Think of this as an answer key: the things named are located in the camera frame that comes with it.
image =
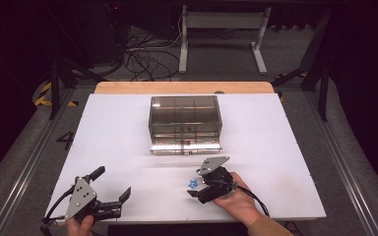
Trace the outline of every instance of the cable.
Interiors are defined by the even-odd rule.
[[[159,60],[153,57],[154,53],[162,53],[171,56],[174,60],[176,60],[176,64],[179,63],[179,59],[166,51],[162,50],[149,50],[150,49],[157,49],[157,48],[165,48],[169,47],[174,44],[178,38],[178,36],[173,42],[168,43],[168,40],[165,40],[164,43],[153,47],[146,47],[147,44],[152,44],[155,42],[159,42],[157,40],[158,37],[154,36],[147,32],[141,32],[138,34],[134,34],[131,36],[127,41],[127,46],[125,52],[127,54],[127,58],[124,60],[124,66],[127,71],[134,74],[134,77],[130,81],[137,81],[138,77],[140,77],[143,73],[147,73],[149,78],[145,81],[154,81],[159,79],[166,79],[169,78],[171,81],[171,77],[178,73],[178,68],[176,66],[176,70],[173,72],[170,71],[168,67],[164,64],[160,63]],[[158,68],[164,68],[167,72],[166,75],[163,76],[154,76],[154,71],[158,70]]]
[[[54,212],[54,210],[57,208],[57,206],[69,195],[73,194],[74,186],[72,186],[68,191],[66,191],[58,200],[57,202],[51,207],[51,209],[48,211],[47,215],[45,218],[43,218],[41,221],[44,224],[48,224],[52,219],[58,219],[56,218],[50,218],[51,214]]]
[[[223,182],[223,181],[220,181],[220,180],[213,180],[212,182],[214,182],[214,183],[219,183],[219,184],[230,185],[230,186],[232,186],[232,184],[233,184],[233,182],[228,183],[228,182]],[[255,200],[259,203],[260,207],[262,207],[264,214],[265,214],[266,216],[270,217],[270,215],[269,215],[269,211],[268,211],[266,205],[263,204],[263,202],[260,201],[260,199],[259,199],[256,195],[254,195],[253,192],[251,192],[250,190],[248,190],[248,189],[246,189],[246,188],[244,188],[244,187],[241,187],[241,186],[239,186],[239,185],[237,185],[237,188],[240,189],[242,192],[244,192],[246,195],[248,195],[248,196],[250,196],[251,198],[255,199]]]
[[[250,196],[251,198],[255,199],[255,200],[259,203],[259,205],[262,207],[263,212],[265,213],[265,215],[268,216],[268,217],[270,217],[270,215],[269,215],[269,211],[267,210],[266,205],[263,204],[263,202],[260,201],[260,199],[257,198],[256,195],[254,195],[250,190],[248,190],[248,189],[246,189],[246,188],[244,188],[244,187],[237,186],[237,188],[240,189],[242,192],[244,192],[246,195],[248,195],[248,196]]]
[[[147,45],[147,44],[152,44],[152,43],[155,43],[155,42],[163,42],[163,43],[168,43],[170,42],[168,45],[156,45],[156,46],[151,46],[151,47],[145,47],[146,49],[160,49],[160,48],[167,48],[167,47],[170,47],[172,45],[174,45],[175,43],[178,43],[178,44],[181,44],[179,42],[177,42],[177,40],[182,36],[182,32],[181,32],[181,29],[180,29],[180,21],[182,19],[182,15],[180,15],[179,17],[179,21],[177,23],[177,26],[179,28],[179,35],[176,37],[176,39],[174,39],[172,42],[170,42],[170,40],[152,40],[152,41],[148,41],[144,44],[141,44],[141,45]]]

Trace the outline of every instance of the small blue object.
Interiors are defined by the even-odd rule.
[[[191,187],[191,189],[194,189],[197,186],[198,186],[198,182],[196,182],[196,180],[191,180],[190,184],[188,185],[188,187]]]

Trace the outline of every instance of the black cable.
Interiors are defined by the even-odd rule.
[[[257,198],[256,195],[254,195],[250,190],[248,190],[248,189],[246,189],[246,188],[244,188],[244,187],[237,186],[237,188],[240,189],[242,192],[244,192],[246,195],[248,195],[248,196],[250,196],[251,198],[255,199],[255,200],[259,203],[259,205],[262,207],[263,212],[265,213],[265,215],[268,216],[268,217],[270,217],[270,215],[269,215],[269,211],[267,210],[266,205],[263,204],[263,202],[260,201],[260,199]]]
[[[140,33],[134,34],[133,36],[131,36],[127,40],[125,49],[140,48],[140,47],[144,48],[143,45],[149,43],[152,40],[158,39],[158,38],[159,37],[154,36],[152,34],[149,34],[147,32],[140,32]]]
[[[57,206],[69,195],[73,194],[73,190],[75,189],[74,186],[72,186],[68,191],[66,191],[58,200],[57,202],[51,207],[51,209],[48,211],[47,215],[45,218],[43,218],[41,221],[44,224],[48,224],[52,219],[58,219],[56,218],[50,218],[51,214],[54,212],[54,210],[57,208]]]
[[[151,53],[164,53],[173,57],[177,63],[179,62],[179,59],[175,55],[166,51],[154,51],[154,50],[147,50],[144,48],[139,48],[134,51],[128,51],[128,58],[127,60],[125,60],[124,65],[125,65],[125,68],[129,72],[134,73],[134,77],[130,81],[136,80],[144,72],[147,72],[149,74],[150,81],[165,79],[165,78],[169,78],[171,80],[171,77],[178,73],[177,67],[175,71],[170,72],[170,70],[164,64],[160,63],[157,59],[153,58],[151,56]],[[155,66],[150,69],[150,65],[152,62],[155,63]],[[136,70],[135,65],[140,66],[142,70]],[[167,75],[154,77],[153,72],[158,67],[163,67],[167,71]]]
[[[219,180],[213,180],[212,182],[219,183],[219,184],[230,185],[230,186],[232,186],[232,184],[233,184],[233,182],[228,183],[228,182],[223,182],[223,181],[219,181]],[[255,199],[259,203],[260,207],[262,207],[264,214],[266,216],[270,217],[270,214],[269,214],[269,211],[268,211],[266,205],[263,204],[263,202],[260,201],[260,199],[255,194],[253,194],[253,192],[251,192],[250,190],[248,190],[248,189],[246,189],[244,187],[241,187],[239,185],[237,185],[237,188],[240,189],[242,192],[244,192],[246,195],[248,195],[251,198]]]
[[[41,222],[39,225],[39,231],[44,235],[44,236],[52,236],[50,229],[48,228],[54,221],[60,219],[64,219],[64,215],[54,217],[54,218],[49,218],[47,223]]]

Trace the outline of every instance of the metal frame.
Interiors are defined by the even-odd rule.
[[[67,104],[69,103],[73,92],[74,90],[72,88],[69,88],[62,94],[62,99],[60,101],[60,111],[55,114],[54,119],[47,121],[47,124],[45,125],[34,150],[32,151],[30,159],[28,160],[25,168],[15,182],[14,187],[12,188],[10,195],[8,196],[8,199],[0,209],[0,235],[3,235],[10,219],[12,218],[12,215],[14,214],[22,197],[24,196],[24,193],[27,190],[32,176],[36,171],[39,163],[41,162],[45,147],[47,146],[48,141],[54,132],[61,114],[67,107]]]
[[[325,136],[328,150],[334,164],[337,167],[337,170],[339,171],[339,175],[343,180],[343,184],[345,185],[348,196],[355,208],[355,211],[357,212],[361,225],[363,226],[367,235],[378,236],[378,225],[376,219],[368,206],[367,200],[365,199],[357,180],[348,167],[346,159],[339,145],[337,144],[329,124],[325,122],[319,114],[320,111],[316,98],[311,91],[306,91],[304,94],[306,101],[314,114],[314,118],[318,121],[319,127]]]
[[[261,75],[267,74],[265,62],[260,52],[260,46],[266,31],[271,8],[264,13],[216,13],[216,12],[188,12],[187,6],[182,10],[182,46],[180,49],[179,73],[186,73],[188,56],[188,28],[203,29],[260,29],[257,39],[251,42],[251,49],[256,59]]]

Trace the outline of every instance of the wooden table edge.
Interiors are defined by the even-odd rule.
[[[97,94],[275,93],[268,82],[101,82]]]

